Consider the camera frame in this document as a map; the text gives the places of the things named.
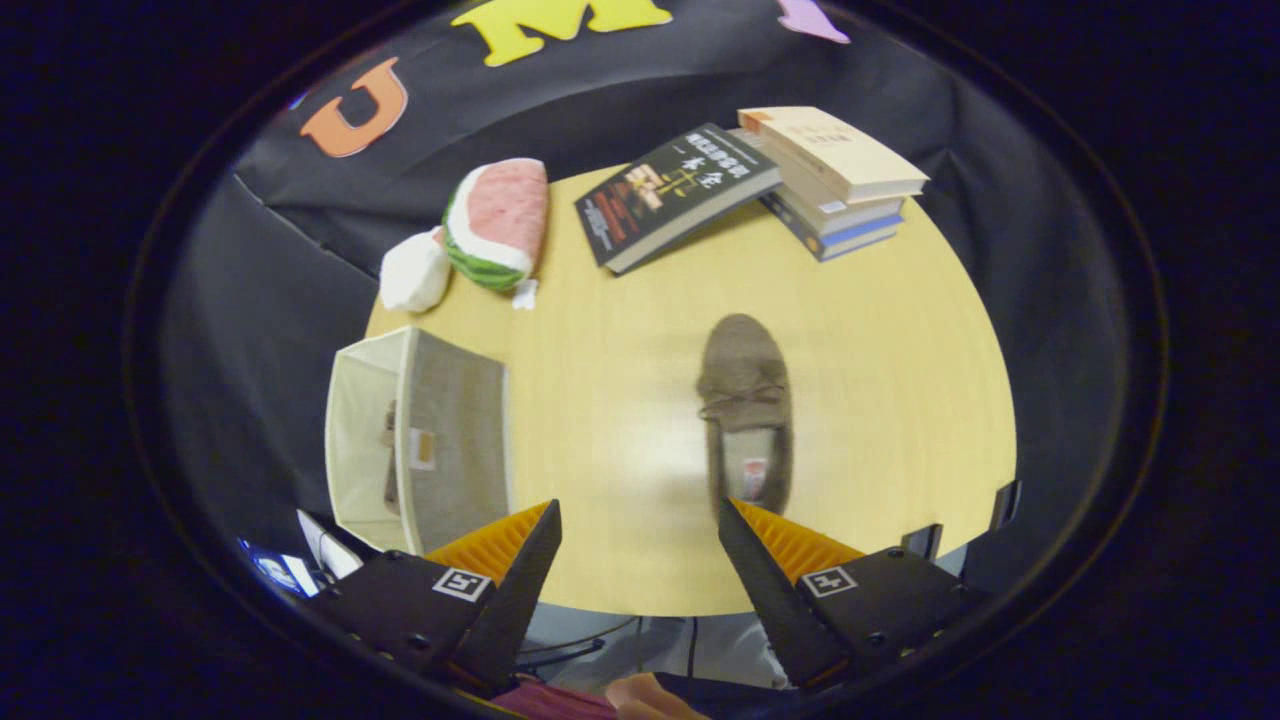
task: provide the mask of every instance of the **plush toy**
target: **plush toy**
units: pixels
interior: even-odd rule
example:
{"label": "plush toy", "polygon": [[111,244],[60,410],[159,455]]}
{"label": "plush toy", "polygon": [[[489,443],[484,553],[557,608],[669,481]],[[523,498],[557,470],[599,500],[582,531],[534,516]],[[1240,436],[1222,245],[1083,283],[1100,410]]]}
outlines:
{"label": "plush toy", "polygon": [[411,236],[383,255],[383,305],[388,310],[421,313],[440,301],[452,272],[444,251],[444,228]]}
{"label": "plush toy", "polygon": [[489,290],[529,278],[547,232],[547,168],[515,158],[462,178],[444,211],[444,247],[460,273]]}

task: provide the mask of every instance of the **book stack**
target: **book stack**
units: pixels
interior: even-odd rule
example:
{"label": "book stack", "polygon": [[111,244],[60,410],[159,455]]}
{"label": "book stack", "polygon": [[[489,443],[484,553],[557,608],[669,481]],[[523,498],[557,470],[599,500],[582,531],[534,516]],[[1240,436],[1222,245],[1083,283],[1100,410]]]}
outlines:
{"label": "book stack", "polygon": [[782,187],[760,201],[827,261],[893,237],[908,196],[929,178],[876,138],[818,108],[739,110],[735,137],[773,160]]}

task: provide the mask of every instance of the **storage bin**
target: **storage bin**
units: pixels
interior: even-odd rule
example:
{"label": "storage bin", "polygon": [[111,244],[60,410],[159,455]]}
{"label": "storage bin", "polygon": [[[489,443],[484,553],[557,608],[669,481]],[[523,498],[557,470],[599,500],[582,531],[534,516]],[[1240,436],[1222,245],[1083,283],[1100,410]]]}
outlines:
{"label": "storage bin", "polygon": [[[508,515],[506,409],[500,363],[419,328],[338,351],[324,430],[338,525],[378,550],[425,555]],[[385,500],[389,471],[398,509]]]}

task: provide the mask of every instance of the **white plush toy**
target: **white plush toy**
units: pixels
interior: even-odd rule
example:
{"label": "white plush toy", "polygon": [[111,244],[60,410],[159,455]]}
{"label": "white plush toy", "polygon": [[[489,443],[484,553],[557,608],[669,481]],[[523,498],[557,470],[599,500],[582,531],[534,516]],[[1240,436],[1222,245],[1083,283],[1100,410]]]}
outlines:
{"label": "white plush toy", "polygon": [[453,272],[443,243],[444,229],[436,227],[383,255],[381,296],[388,310],[421,313],[440,301]]}

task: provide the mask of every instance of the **black book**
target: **black book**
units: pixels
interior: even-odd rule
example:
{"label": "black book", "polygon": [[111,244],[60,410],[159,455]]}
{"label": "black book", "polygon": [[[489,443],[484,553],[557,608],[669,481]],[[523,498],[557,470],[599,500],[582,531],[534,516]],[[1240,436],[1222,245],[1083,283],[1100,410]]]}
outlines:
{"label": "black book", "polygon": [[573,206],[595,264],[621,274],[780,184],[772,160],[707,123],[631,163]]}

